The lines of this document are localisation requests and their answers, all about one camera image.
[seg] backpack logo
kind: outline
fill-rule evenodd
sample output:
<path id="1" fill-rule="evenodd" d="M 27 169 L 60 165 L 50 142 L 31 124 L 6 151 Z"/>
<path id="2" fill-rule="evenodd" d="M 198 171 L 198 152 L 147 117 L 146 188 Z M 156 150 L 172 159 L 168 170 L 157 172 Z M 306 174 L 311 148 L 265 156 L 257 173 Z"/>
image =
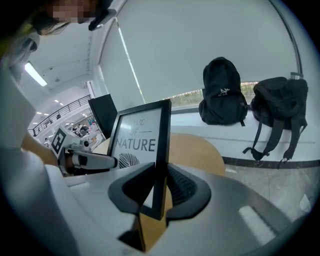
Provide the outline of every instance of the backpack logo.
<path id="1" fill-rule="evenodd" d="M 220 89 L 220 94 L 218 96 L 227 96 L 228 91 L 230 91 L 228 88 Z"/>

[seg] sign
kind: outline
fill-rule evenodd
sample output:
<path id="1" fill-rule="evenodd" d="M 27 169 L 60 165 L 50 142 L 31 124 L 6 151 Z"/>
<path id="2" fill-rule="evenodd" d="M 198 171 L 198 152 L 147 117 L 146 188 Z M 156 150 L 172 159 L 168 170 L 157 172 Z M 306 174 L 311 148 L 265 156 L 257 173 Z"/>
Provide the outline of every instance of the sign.
<path id="1" fill-rule="evenodd" d="M 115 119 L 107 156 L 117 159 L 115 168 L 155 163 L 155 181 L 141 212 L 154 219 L 164 216 L 169 159 L 171 101 L 169 99 L 120 111 Z"/>
<path id="2" fill-rule="evenodd" d="M 118 160 L 116 169 L 157 161 L 160 118 L 161 108 L 119 118 L 111 153 Z"/>

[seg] floor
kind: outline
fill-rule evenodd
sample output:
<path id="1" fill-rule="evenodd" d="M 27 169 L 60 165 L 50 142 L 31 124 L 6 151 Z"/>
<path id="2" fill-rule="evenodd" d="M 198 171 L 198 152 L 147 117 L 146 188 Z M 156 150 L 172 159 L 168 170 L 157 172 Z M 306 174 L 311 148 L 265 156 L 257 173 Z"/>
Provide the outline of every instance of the floor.
<path id="1" fill-rule="evenodd" d="M 320 167 L 278 170 L 226 164 L 225 174 L 268 199 L 292 221 L 311 210 L 320 192 Z"/>

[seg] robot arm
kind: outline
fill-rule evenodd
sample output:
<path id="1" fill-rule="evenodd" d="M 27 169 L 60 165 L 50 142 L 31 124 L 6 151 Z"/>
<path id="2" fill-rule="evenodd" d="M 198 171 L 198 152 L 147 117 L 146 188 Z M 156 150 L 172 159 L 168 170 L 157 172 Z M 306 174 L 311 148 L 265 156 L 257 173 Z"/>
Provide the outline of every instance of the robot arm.
<path id="1" fill-rule="evenodd" d="M 89 152 L 89 142 L 60 126 L 51 143 L 60 170 L 69 174 L 104 172 L 117 166 L 116 158 Z"/>

